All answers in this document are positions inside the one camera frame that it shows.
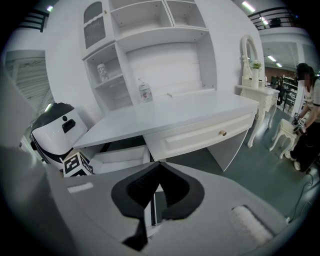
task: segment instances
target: green floor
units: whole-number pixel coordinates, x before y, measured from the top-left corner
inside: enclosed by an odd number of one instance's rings
[[[232,179],[268,202],[284,216],[292,217],[293,212],[291,214],[290,212],[295,207],[304,184],[311,181],[311,177],[295,171],[289,159],[285,157],[282,160],[279,159],[282,152],[281,142],[284,138],[280,138],[273,151],[269,152],[272,145],[271,137],[275,134],[277,124],[282,118],[289,120],[290,117],[277,109],[272,127],[267,129],[269,115],[266,114],[264,123],[254,139],[253,147],[248,148],[247,142],[253,130],[251,128],[238,154],[225,172],[221,170],[206,148],[168,158],[167,162]],[[319,173],[315,167],[312,168],[310,174],[313,176],[313,186],[306,186],[304,189],[296,216],[301,213],[304,206],[303,213],[310,209],[310,205],[306,202],[312,203],[320,191]]]

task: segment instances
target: railing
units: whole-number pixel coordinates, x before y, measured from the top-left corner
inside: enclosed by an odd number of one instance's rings
[[[34,9],[24,17],[23,21],[18,25],[18,28],[40,30],[42,33],[44,31],[46,17],[49,17],[49,13]]]
[[[293,14],[287,7],[277,7],[262,10],[248,16],[258,30],[298,27],[298,16]]]

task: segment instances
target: drawer knob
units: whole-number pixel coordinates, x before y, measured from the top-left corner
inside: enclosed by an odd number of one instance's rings
[[[227,135],[227,132],[226,132],[225,130],[221,130],[219,133],[220,133],[222,136],[226,136],[226,135]]]

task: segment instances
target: desk drawer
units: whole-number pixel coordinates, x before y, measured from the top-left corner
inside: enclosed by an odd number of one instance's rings
[[[209,119],[147,134],[144,139],[157,161],[203,149],[242,133],[251,127],[254,115],[251,112],[218,123],[216,118]]]

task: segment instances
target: white desk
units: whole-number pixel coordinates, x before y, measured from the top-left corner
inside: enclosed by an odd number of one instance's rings
[[[259,102],[258,120],[248,141],[248,147],[251,148],[257,132],[265,119],[266,112],[269,112],[271,107],[274,106],[268,123],[268,128],[271,128],[271,121],[277,109],[279,91],[269,87],[259,87],[257,89],[244,85],[237,85],[236,87],[242,89],[241,96]]]
[[[111,112],[74,148],[143,135],[155,161],[208,148],[225,170],[252,126],[257,106],[256,101],[217,91],[165,95]]]

